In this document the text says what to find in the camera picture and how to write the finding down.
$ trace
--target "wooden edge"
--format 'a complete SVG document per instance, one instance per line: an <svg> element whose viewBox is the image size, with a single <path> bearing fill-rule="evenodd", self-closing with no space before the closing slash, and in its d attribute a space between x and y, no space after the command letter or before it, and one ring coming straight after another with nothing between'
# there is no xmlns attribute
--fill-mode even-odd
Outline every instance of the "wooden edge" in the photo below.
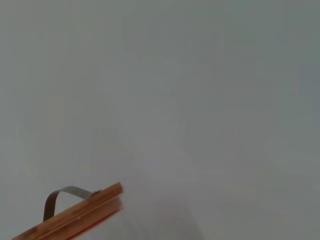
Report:
<svg viewBox="0 0 320 240"><path fill-rule="evenodd" d="M119 198L122 192L122 185L116 183L30 228L12 240L74 239L119 212L122 209Z"/></svg>

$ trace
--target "gray wall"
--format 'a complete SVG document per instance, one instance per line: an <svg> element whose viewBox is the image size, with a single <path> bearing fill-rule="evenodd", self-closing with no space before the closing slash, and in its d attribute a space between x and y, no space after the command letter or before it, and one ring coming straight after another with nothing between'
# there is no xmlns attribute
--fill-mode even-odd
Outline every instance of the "gray wall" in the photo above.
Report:
<svg viewBox="0 0 320 240"><path fill-rule="evenodd" d="M0 238L120 181L83 239L319 239L319 7L1 1Z"/></svg>

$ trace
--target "metal handle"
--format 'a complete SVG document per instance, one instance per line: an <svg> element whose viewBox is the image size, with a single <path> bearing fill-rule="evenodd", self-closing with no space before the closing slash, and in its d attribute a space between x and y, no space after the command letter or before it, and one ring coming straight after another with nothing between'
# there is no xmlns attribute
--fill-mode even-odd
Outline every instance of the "metal handle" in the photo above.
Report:
<svg viewBox="0 0 320 240"><path fill-rule="evenodd" d="M61 188L57 191L54 191L53 193L51 193L48 196L48 198L45 201L43 221L46 221L55 215L56 200L57 200L58 194L60 192L65 192L68 194L75 195L75 196L82 198L82 199L87 199L100 191L101 190L91 192L91 191L87 191L87 190L84 190L84 189L76 187L76 186L66 186L66 187Z"/></svg>

